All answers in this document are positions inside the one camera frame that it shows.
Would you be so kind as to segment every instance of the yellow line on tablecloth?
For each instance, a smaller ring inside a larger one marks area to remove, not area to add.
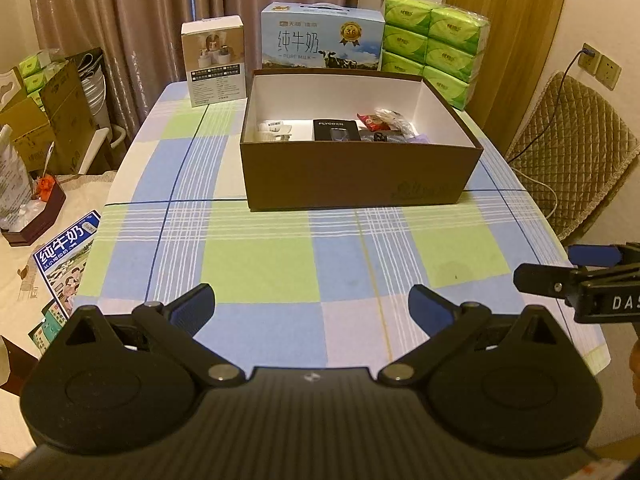
[[[378,285],[376,284],[376,275],[373,273],[373,265],[369,259],[369,251],[367,251],[367,245],[364,243],[364,234],[362,233],[362,226],[360,225],[360,219],[358,213],[353,212],[358,225],[358,234],[360,236],[360,243],[362,243],[362,251],[364,252],[364,259],[367,263],[367,269],[369,271],[369,277],[371,279],[371,285],[373,286],[373,293],[376,295],[376,301],[378,302],[378,313],[380,314],[380,321],[382,322],[382,332],[385,335],[386,353],[389,357],[389,362],[394,360],[393,352],[391,351],[391,340],[389,339],[388,328],[386,327],[385,314],[382,310],[382,300],[380,299],[380,293],[378,291]]]

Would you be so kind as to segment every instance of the human hand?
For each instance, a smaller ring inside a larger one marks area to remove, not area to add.
[[[640,339],[636,341],[636,344],[631,349],[629,368],[634,373],[632,381],[636,393],[636,406],[640,409]]]

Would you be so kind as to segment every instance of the blue milk carton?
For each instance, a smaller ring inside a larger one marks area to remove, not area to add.
[[[377,70],[384,28],[377,10],[274,2],[262,11],[262,67]]]

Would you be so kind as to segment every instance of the black cable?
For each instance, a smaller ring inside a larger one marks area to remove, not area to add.
[[[558,97],[556,98],[556,105],[554,106],[554,112],[552,113],[551,118],[549,119],[549,122],[544,127],[544,129],[539,134],[537,134],[529,144],[527,144],[524,147],[524,149],[520,153],[518,153],[511,160],[508,161],[508,164],[511,164],[520,155],[526,152],[534,142],[536,142],[540,137],[542,137],[545,134],[545,132],[549,129],[549,126],[551,126],[551,123],[556,118],[556,112],[558,111],[558,105],[560,104],[560,94],[562,92],[562,85],[564,84],[564,78],[566,77],[567,73],[569,72],[569,69],[574,65],[575,60],[578,59],[578,56],[580,56],[580,54],[586,54],[587,56],[590,56],[590,57],[595,56],[595,52],[593,50],[589,50],[588,48],[581,49],[580,52],[578,52],[578,54],[574,56],[571,63],[569,63],[569,66],[564,71],[564,74],[562,74],[562,80],[560,81],[560,88],[558,88]]]

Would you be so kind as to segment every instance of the gold medal badge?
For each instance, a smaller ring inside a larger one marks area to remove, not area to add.
[[[340,27],[340,35],[342,36],[341,44],[353,43],[353,46],[358,46],[360,44],[358,40],[362,36],[362,29],[356,22],[346,22]]]

